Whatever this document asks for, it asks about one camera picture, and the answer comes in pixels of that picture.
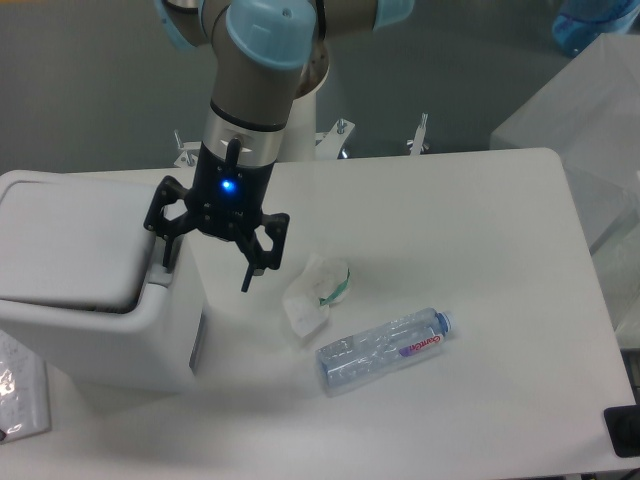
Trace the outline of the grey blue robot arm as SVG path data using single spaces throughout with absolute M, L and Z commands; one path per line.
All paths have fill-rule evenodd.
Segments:
M 290 217 L 262 204 L 313 48 L 331 37 L 407 19 L 411 1 L 157 1 L 171 41 L 210 45 L 217 70 L 191 187 L 166 176 L 143 222 L 165 242 L 193 230 L 235 243 L 248 266 L 241 289 L 279 269 Z

